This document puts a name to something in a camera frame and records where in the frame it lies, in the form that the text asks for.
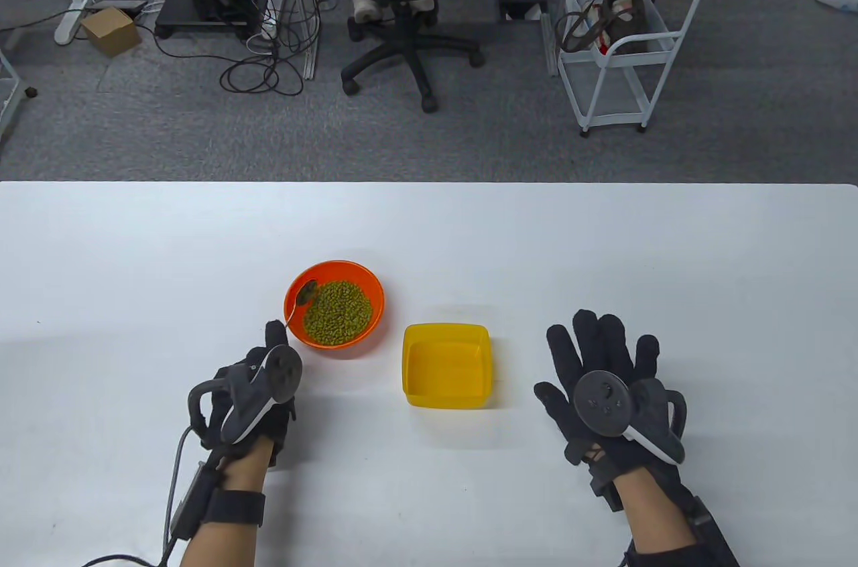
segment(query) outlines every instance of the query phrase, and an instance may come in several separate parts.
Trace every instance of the glove finger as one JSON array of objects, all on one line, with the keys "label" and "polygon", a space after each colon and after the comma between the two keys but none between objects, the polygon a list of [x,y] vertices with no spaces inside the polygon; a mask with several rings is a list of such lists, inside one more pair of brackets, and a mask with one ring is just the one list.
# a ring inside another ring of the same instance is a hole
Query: glove finger
[{"label": "glove finger", "polygon": [[548,417],[554,420],[566,441],[575,438],[576,430],[572,423],[571,407],[563,392],[550,382],[539,382],[534,386],[534,395],[542,402]]},{"label": "glove finger", "polygon": [[645,334],[637,340],[635,350],[634,381],[649,379],[656,376],[656,359],[658,359],[659,344],[652,334]]},{"label": "glove finger", "polygon": [[267,350],[262,346],[257,346],[254,349],[249,350],[247,355],[245,356],[245,364],[251,367],[251,372],[254,372],[256,368],[263,362],[265,356],[267,355]]},{"label": "glove finger", "polygon": [[583,375],[583,366],[575,350],[575,344],[572,343],[569,331],[559,324],[555,324],[549,328],[545,337],[548,339],[548,347],[551,349],[551,356],[554,359],[554,370],[557,372],[560,385],[566,390],[566,394],[571,397],[575,391],[575,384],[578,383],[578,380]]},{"label": "glove finger", "polygon": [[268,322],[265,325],[265,347],[267,349],[272,349],[275,346],[279,346],[280,344],[288,344],[289,338],[286,334],[286,326],[283,325],[282,321],[277,319],[273,320],[273,322]]},{"label": "glove finger", "polygon": [[599,321],[592,310],[579,310],[572,318],[572,329],[581,350],[583,371],[604,371],[609,368],[605,344],[601,339]]},{"label": "glove finger", "polygon": [[631,383],[634,368],[631,365],[629,349],[625,346],[625,326],[616,315],[602,315],[599,319],[599,329],[610,362],[610,371],[625,383]]}]

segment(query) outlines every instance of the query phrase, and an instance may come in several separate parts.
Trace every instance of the yellow plastic box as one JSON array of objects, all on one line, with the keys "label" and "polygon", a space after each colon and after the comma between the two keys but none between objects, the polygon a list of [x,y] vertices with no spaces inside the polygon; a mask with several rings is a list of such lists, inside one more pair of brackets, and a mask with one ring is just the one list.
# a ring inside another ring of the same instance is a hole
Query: yellow plastic box
[{"label": "yellow plastic box", "polygon": [[405,328],[402,390],[425,408],[482,408],[491,397],[488,330],[469,323],[416,323]]}]

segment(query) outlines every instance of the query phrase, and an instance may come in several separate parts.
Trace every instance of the cardboard box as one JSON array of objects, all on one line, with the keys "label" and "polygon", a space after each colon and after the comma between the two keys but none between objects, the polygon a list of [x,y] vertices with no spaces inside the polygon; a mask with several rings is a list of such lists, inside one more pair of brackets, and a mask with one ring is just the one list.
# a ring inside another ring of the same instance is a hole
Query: cardboard box
[{"label": "cardboard box", "polygon": [[119,9],[104,9],[80,23],[89,41],[104,55],[114,58],[140,44],[134,21]]}]

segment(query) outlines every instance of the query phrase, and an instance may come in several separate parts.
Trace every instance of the wrist strap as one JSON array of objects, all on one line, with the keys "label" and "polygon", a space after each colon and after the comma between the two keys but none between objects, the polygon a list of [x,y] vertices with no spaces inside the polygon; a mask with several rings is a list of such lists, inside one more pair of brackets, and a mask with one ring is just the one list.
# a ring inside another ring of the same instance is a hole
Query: wrist strap
[{"label": "wrist strap", "polygon": [[703,545],[674,549],[662,554],[638,554],[631,546],[625,554],[629,567],[713,567],[716,563]]},{"label": "wrist strap", "polygon": [[263,526],[265,496],[257,491],[215,489],[203,522]]}]

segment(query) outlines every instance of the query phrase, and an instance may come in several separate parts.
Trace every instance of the black bag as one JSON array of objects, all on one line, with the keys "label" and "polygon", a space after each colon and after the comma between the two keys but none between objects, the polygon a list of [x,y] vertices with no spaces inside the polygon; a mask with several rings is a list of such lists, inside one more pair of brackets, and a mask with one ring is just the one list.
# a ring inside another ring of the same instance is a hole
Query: black bag
[{"label": "black bag", "polygon": [[[615,2],[616,0],[601,0],[601,3],[597,3],[597,0],[592,0],[582,11],[573,11],[558,19],[557,25],[554,27],[554,33],[560,49],[566,53],[574,53],[577,50],[587,49],[592,43],[597,41],[603,32],[610,38],[611,44],[629,35],[647,33],[644,0],[631,0],[631,9],[623,9],[619,13],[613,12],[613,4]],[[583,36],[576,38],[573,33],[586,21],[589,12],[594,6],[599,7],[598,22],[592,25]],[[566,24],[566,19],[570,17],[576,17],[577,19],[570,27],[566,37],[563,37],[560,34],[560,25]],[[637,53],[645,48],[646,43],[644,42],[630,42],[621,46],[616,52]]]}]

